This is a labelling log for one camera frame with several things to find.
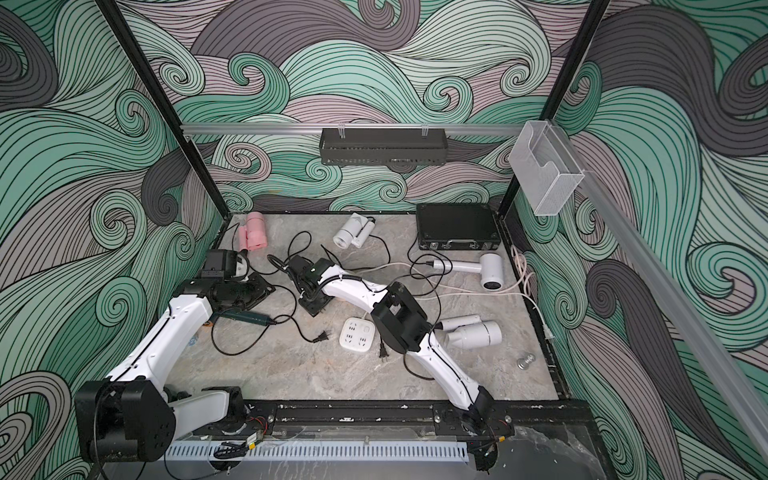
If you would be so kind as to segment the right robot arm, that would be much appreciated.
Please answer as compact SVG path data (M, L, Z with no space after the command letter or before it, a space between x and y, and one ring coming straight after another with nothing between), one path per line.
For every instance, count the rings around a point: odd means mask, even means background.
M377 284L326 258L312 262L294 256L279 270L291 280L299 304L310 315L317 315L334 298L364 310L384 343L427 370L466 422L479 427L486 420L494 404L492 395L449 356L426 312L402 283Z

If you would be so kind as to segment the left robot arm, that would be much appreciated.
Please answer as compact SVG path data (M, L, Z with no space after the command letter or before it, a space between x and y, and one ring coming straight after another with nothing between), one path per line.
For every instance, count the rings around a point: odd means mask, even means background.
M174 290L166 310L135 349L103 379L75 395L81 456L92 463L153 462L174 440L212 425L237 434L247 425L242 392L214 387L179 400L167 378L187 344L215 317L267 325L253 307L275 290L232 250L207 253L201 270Z

